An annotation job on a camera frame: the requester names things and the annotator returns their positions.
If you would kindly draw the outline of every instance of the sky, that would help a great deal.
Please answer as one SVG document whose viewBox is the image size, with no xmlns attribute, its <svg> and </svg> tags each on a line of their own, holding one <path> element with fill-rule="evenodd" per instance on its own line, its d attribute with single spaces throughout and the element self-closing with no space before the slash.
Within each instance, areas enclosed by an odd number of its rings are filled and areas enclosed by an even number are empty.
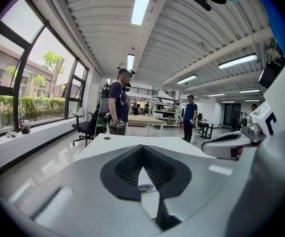
<svg viewBox="0 0 285 237">
<path fill-rule="evenodd" d="M 28 42 L 32 42 L 39 29 L 42 27 L 42 22 L 24 0 L 18 0 L 1 20 Z M 0 44 L 20 55 L 23 53 L 23 49 L 21 47 L 12 43 L 2 35 L 0 35 Z M 57 85 L 67 83 L 72 65 L 74 63 L 74 57 L 68 52 L 68 50 L 64 48 L 63 45 L 61 45 L 61 43 L 47 28 L 44 29 L 36 41 L 28 59 L 42 66 L 45 62 L 43 56 L 49 50 L 54 51 L 56 54 L 64 58 L 62 67 L 65 69 L 65 71 L 64 74 L 59 74 Z M 82 78 L 83 71 L 83 66 L 78 63 L 75 75 Z"/>
</svg>

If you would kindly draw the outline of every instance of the backpack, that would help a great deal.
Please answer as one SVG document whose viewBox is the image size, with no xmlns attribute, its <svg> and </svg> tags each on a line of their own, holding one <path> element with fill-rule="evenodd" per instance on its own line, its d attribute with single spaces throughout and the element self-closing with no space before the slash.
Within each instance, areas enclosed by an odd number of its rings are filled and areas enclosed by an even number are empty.
<svg viewBox="0 0 285 237">
<path fill-rule="evenodd" d="M 99 115 L 105 116 L 107 113 L 109 113 L 109 104 L 108 104 L 109 90 L 114 83 L 112 83 L 109 87 L 103 89 L 103 92 L 99 98 L 99 111 L 98 111 Z"/>
</svg>

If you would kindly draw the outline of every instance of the white ceiling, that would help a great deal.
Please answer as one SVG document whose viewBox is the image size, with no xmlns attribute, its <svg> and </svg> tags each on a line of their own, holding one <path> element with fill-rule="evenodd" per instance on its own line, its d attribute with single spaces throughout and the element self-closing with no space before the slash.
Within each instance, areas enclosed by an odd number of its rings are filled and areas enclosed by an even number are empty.
<svg viewBox="0 0 285 237">
<path fill-rule="evenodd" d="M 142 26 L 130 23 L 135 0 L 64 1 L 105 77 L 115 75 L 120 63 L 125 67 L 127 54 L 133 53 L 134 79 L 150 85 L 202 97 L 225 92 L 220 99 L 241 98 L 239 89 L 261 88 L 258 78 L 272 34 L 251 38 L 269 28 L 259 0 L 225 5 L 208 1 L 209 12 L 193 0 L 151 0 Z M 254 52 L 258 63 L 223 70 L 217 66 Z M 187 85 L 176 84 L 192 74 L 198 78 Z M 262 94 L 249 96 L 262 98 Z"/>
</svg>

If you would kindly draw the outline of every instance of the floor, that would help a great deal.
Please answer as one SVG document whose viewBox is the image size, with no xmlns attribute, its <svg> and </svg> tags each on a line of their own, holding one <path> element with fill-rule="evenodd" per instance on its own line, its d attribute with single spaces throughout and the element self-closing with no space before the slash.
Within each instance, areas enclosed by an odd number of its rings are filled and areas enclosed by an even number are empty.
<svg viewBox="0 0 285 237">
<path fill-rule="evenodd" d="M 228 129 L 216 128 L 212 132 L 212 138 L 229 131 Z M 126 135 L 145 136 L 145 132 L 146 128 L 129 126 Z M 158 136 L 159 130 L 150 128 L 148 135 Z M 182 138 L 184 137 L 184 131 L 182 128 L 165 127 L 162 136 Z M 72 141 L 78 139 L 78 137 L 77 132 L 72 132 L 2 174 L 0 176 L 0 198 L 15 205 L 20 204 L 25 196 L 39 184 L 72 163 L 82 152 L 85 148 L 85 141 L 76 142 L 75 146 L 72 145 Z M 200 148 L 204 141 L 206 140 L 201 138 L 199 133 L 193 132 L 192 145 Z"/>
</svg>

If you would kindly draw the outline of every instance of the large window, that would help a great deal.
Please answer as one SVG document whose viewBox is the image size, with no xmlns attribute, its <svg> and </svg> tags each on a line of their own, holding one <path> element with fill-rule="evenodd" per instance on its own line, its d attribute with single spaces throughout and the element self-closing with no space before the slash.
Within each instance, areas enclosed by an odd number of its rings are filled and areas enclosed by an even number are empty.
<svg viewBox="0 0 285 237">
<path fill-rule="evenodd" d="M 82 105 L 88 68 L 29 4 L 18 0 L 0 21 L 0 135 L 18 132 L 20 116 L 35 126 Z"/>
</svg>

